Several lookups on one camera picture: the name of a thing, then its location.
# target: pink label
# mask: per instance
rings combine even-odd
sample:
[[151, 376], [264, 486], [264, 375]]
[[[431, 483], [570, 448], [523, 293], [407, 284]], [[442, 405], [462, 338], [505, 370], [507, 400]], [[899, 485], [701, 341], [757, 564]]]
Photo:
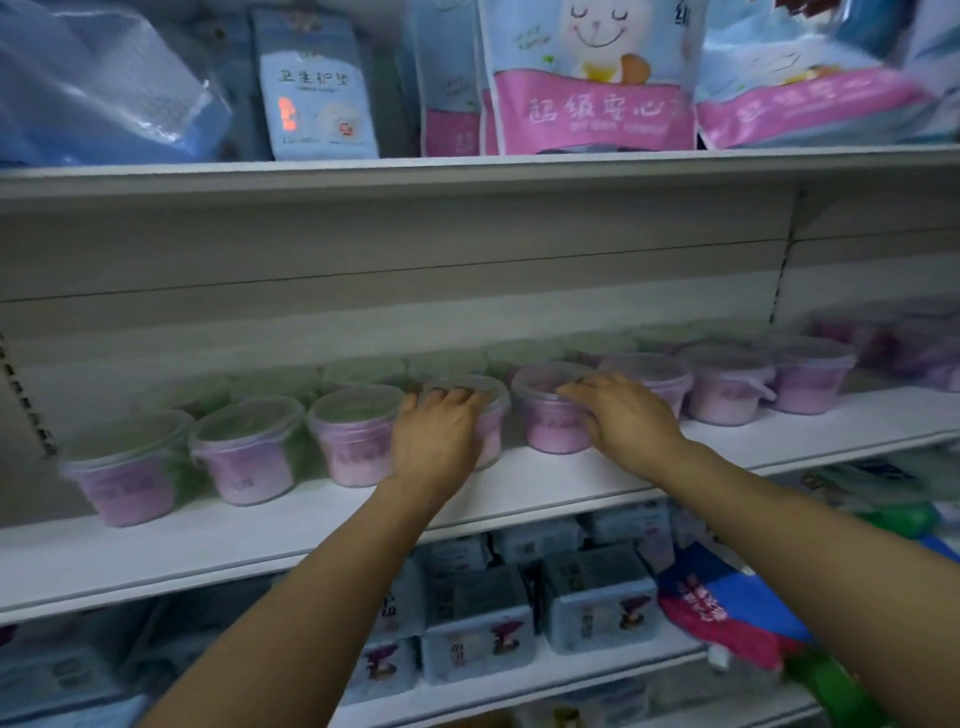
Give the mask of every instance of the pink label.
[[477, 157], [480, 154], [479, 114], [427, 109], [422, 133], [425, 157]]
[[601, 84], [544, 71], [493, 77], [508, 155], [585, 144], [694, 149], [693, 112], [675, 85]]
[[697, 120], [711, 146], [729, 149], [932, 100], [901, 73], [875, 67], [705, 101], [697, 105]]

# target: white metal shelf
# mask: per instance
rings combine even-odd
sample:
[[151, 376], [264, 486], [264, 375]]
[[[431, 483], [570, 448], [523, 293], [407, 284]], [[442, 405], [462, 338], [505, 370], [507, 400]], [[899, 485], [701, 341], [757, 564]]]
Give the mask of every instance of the white metal shelf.
[[244, 193], [254, 192], [258, 202], [270, 194], [289, 200], [290, 194], [304, 191], [311, 199], [503, 193], [591, 189], [627, 178], [807, 180], [957, 166], [960, 146], [944, 145], [16, 169], [0, 172], [0, 211], [49, 210], [52, 203], [76, 208], [104, 199], [166, 206], [171, 198], [195, 200], [196, 195], [241, 202], [248, 199]]
[[[769, 475], [960, 437], [958, 404], [957, 395], [904, 387], [844, 397], [819, 417], [765, 411], [744, 427], [684, 423], [684, 431], [733, 463]], [[369, 493], [320, 480], [250, 508], [204, 499], [127, 529], [106, 528], [92, 516], [4, 528], [0, 624], [289, 569]], [[660, 495], [593, 450], [560, 457], [510, 449], [471, 478], [423, 539]]]

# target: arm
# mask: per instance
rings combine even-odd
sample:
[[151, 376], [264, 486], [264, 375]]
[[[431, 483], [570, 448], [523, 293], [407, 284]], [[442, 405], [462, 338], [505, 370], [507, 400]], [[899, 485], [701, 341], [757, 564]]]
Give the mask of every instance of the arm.
[[487, 396], [408, 396], [393, 474], [187, 670], [140, 728], [325, 726], [410, 549], [476, 465]]
[[707, 521], [904, 726], [960, 715], [960, 567], [728, 463], [620, 375], [568, 385], [594, 445]]

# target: plastic bag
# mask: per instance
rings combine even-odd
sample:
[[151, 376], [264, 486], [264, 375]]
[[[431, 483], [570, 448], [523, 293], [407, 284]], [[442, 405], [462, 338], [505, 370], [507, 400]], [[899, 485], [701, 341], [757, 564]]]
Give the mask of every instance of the plastic bag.
[[212, 157], [230, 108], [136, 11], [0, 0], [0, 160], [33, 166]]

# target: blue packaging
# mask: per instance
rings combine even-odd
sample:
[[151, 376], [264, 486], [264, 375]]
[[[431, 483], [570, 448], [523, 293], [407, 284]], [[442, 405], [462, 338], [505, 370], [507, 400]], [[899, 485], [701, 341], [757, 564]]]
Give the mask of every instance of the blue packaging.
[[545, 632], [562, 655], [653, 638], [660, 625], [657, 584], [627, 545], [543, 561]]
[[433, 579], [422, 639], [423, 677], [453, 683], [533, 662], [533, 609], [517, 567]]
[[254, 9], [252, 19], [274, 158], [379, 158], [350, 22], [328, 12], [265, 9]]

